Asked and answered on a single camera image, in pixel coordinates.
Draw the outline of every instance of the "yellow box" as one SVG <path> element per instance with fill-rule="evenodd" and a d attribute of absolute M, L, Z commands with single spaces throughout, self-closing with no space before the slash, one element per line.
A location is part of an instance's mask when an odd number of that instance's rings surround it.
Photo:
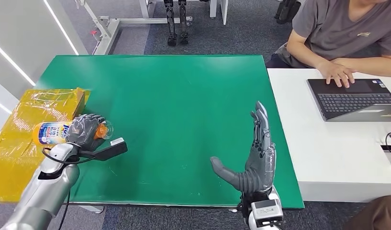
<path fill-rule="evenodd" d="M 44 158 L 43 147 L 32 142 L 33 127 L 72 120 L 83 111 L 88 95 L 80 88 L 25 92 L 0 132 L 0 202 L 19 201 Z"/>

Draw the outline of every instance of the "gray t-shirt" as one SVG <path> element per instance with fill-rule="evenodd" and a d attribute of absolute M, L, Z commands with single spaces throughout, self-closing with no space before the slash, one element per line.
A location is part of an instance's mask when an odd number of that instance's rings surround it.
<path fill-rule="evenodd" d="M 391 0 L 377 4 L 360 20 L 349 18 L 349 0 L 306 0 L 292 21 L 294 31 L 306 37 L 305 45 L 317 55 L 333 60 L 347 57 L 378 43 L 382 55 L 391 55 Z M 294 68 L 309 67 L 286 49 L 276 53 Z"/>

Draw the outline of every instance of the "laptop keyboard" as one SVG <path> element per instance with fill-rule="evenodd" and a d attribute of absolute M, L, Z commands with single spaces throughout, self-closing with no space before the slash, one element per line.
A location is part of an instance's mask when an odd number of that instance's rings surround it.
<path fill-rule="evenodd" d="M 391 94 L 318 94 L 325 112 L 353 112 L 372 104 L 391 104 Z"/>

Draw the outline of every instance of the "robotic arm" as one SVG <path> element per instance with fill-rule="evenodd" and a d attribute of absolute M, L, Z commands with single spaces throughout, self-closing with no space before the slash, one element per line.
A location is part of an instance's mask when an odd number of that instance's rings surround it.
<path fill-rule="evenodd" d="M 234 172 L 226 168 L 217 157 L 211 157 L 213 171 L 222 179 L 242 192 L 237 209 L 252 230 L 277 229 L 274 223 L 283 219 L 281 202 L 274 188 L 276 150 L 271 142 L 267 111 L 256 103 L 251 112 L 254 120 L 253 143 L 245 171 Z"/>
<path fill-rule="evenodd" d="M 91 160 L 106 161 L 128 150 L 123 138 L 119 138 L 111 141 L 110 147 L 93 152 L 105 141 L 95 139 L 95 132 L 104 121 L 105 118 L 99 115 L 76 117 L 66 134 L 67 143 L 43 149 L 45 159 L 34 172 L 14 213 L 1 230 L 47 229 L 79 177 L 77 164 Z"/>

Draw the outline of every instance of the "white wall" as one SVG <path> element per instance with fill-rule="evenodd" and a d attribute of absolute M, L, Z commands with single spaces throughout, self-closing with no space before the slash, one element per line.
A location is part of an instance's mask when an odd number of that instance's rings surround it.
<path fill-rule="evenodd" d="M 78 52 L 87 54 L 58 1 L 48 3 Z M 0 0 L 0 47 L 34 82 L 55 55 L 75 54 L 44 0 Z M 20 98 L 32 86 L 5 62 L 0 55 L 0 84 Z"/>
<path fill-rule="evenodd" d="M 16 99 L 11 93 L 9 93 L 4 87 L 0 85 L 0 103 L 3 106 L 12 111 L 18 102 L 18 99 Z M 8 119 L 9 115 L 10 114 L 8 112 L 0 107 L 0 130 L 5 121 Z"/>

